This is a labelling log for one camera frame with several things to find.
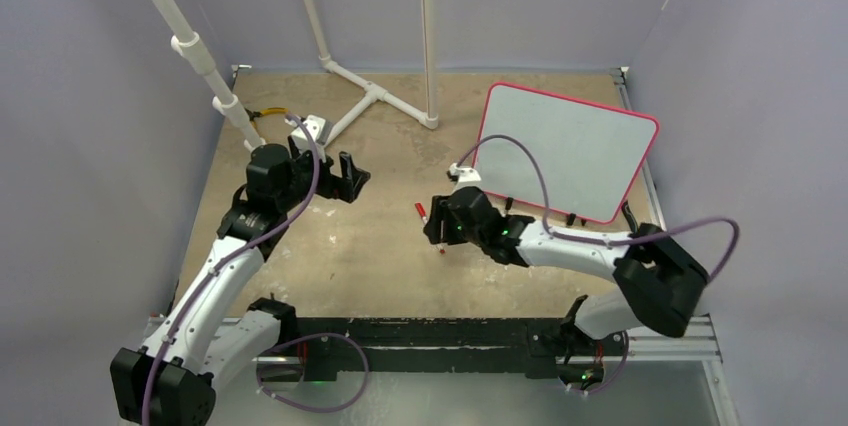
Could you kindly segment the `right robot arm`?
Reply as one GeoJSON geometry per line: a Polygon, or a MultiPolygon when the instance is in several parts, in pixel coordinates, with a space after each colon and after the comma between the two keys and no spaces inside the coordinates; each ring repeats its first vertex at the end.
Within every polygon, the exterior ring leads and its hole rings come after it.
{"type": "Polygon", "coordinates": [[[576,353],[637,327],[683,337],[708,284],[705,268],[653,224],[619,233],[545,229],[532,216],[501,212],[477,187],[433,197],[422,231],[432,245],[473,244],[502,265],[556,267],[615,284],[567,313],[561,338],[576,353]]]}

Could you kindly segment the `red-framed whiteboard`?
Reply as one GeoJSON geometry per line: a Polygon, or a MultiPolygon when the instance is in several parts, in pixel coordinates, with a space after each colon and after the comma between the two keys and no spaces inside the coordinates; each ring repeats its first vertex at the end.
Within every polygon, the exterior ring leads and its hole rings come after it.
{"type": "Polygon", "coordinates": [[[489,194],[609,224],[659,132],[646,114],[498,82],[469,163],[489,194]]]}

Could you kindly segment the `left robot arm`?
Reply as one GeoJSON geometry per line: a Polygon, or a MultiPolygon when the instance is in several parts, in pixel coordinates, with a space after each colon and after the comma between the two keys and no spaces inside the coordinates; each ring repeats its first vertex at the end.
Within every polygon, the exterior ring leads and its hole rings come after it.
{"type": "Polygon", "coordinates": [[[292,306],[254,301],[229,331],[219,330],[231,304],[265,265],[314,196],[355,201],[370,173],[347,152],[333,159],[308,147],[268,144],[246,167],[204,266],[163,323],[137,349],[120,349],[110,364],[118,414],[139,425],[204,425],[219,392],[258,355],[284,355],[298,341],[292,306]]]}

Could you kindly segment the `red whiteboard marker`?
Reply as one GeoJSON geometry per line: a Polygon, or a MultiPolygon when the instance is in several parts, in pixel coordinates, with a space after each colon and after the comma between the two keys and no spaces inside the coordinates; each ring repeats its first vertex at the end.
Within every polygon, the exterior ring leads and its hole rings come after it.
{"type": "MultiPolygon", "coordinates": [[[[415,204],[415,208],[416,208],[416,211],[417,211],[417,213],[418,213],[418,215],[419,215],[419,217],[420,217],[420,220],[421,220],[422,225],[423,225],[423,226],[426,226],[426,225],[427,225],[427,223],[428,223],[428,216],[427,216],[427,212],[426,212],[425,207],[424,207],[424,206],[423,206],[420,202],[417,202],[417,203],[415,204]]],[[[433,249],[434,249],[434,250],[435,250],[438,254],[440,254],[440,255],[444,255],[444,254],[445,254],[445,250],[444,250],[444,248],[442,247],[442,245],[441,245],[441,244],[433,243],[433,244],[431,245],[431,247],[432,247],[432,248],[433,248],[433,249]]]]}

